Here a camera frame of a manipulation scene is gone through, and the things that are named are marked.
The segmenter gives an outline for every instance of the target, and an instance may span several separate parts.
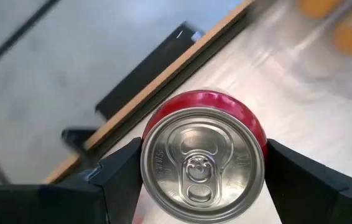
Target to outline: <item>can lid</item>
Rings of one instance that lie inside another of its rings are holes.
[[[148,193],[171,215],[220,223],[243,213],[260,194],[264,159],[238,119],[213,108],[189,108],[150,130],[141,171]]]

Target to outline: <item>concrete floor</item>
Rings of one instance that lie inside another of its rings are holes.
[[[0,42],[42,1],[13,11],[0,0]],[[238,3],[60,1],[0,59],[0,164],[11,181],[40,182],[68,156],[64,127],[103,124],[95,104],[179,24],[209,30]]]

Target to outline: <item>soda can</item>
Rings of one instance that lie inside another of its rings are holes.
[[[141,173],[149,195],[190,223],[221,223],[242,214],[264,183],[266,135],[253,113],[211,90],[166,101],[143,134]]]

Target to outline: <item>wooden strip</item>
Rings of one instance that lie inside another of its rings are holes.
[[[93,146],[99,143],[127,114],[129,114],[136,105],[142,102],[150,95],[161,83],[181,67],[191,56],[205,46],[214,36],[226,27],[233,19],[238,16],[252,0],[245,0],[236,6],[229,14],[209,30],[200,40],[184,52],[176,61],[170,64],[157,78],[149,83],[142,91],[140,91],[131,101],[129,101],[122,109],[120,109],[108,122],[97,130],[85,143],[84,147],[89,151]],[[61,179],[67,172],[76,166],[78,156],[70,156],[63,161],[47,178],[44,183],[49,184]]]

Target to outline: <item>can rim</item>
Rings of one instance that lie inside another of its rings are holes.
[[[177,205],[172,201],[172,199],[168,198],[168,196],[163,193],[161,188],[155,185],[155,179],[153,175],[149,175],[150,165],[148,165],[148,148],[153,143],[155,137],[157,137],[157,135],[176,118],[180,119],[185,116],[191,116],[192,114],[197,115],[203,113],[205,113],[205,116],[216,116],[216,119],[226,121],[230,126],[233,126],[236,130],[240,131],[241,134],[243,134],[243,137],[246,136],[246,139],[244,138],[244,140],[248,144],[249,151],[252,154],[252,176],[251,180],[249,180],[248,186],[246,187],[248,190],[245,190],[239,196],[239,198],[231,203],[235,203],[232,208],[225,212],[221,212],[220,214],[214,215],[198,215],[194,214],[194,212],[188,212],[187,208],[181,208],[180,205]],[[251,130],[240,120],[228,113],[225,113],[224,111],[215,108],[194,107],[182,109],[174,111],[173,113],[170,113],[161,119],[149,131],[146,139],[143,142],[140,166],[144,186],[156,204],[171,216],[190,223],[223,223],[238,217],[256,201],[264,185],[264,158],[257,139]]]

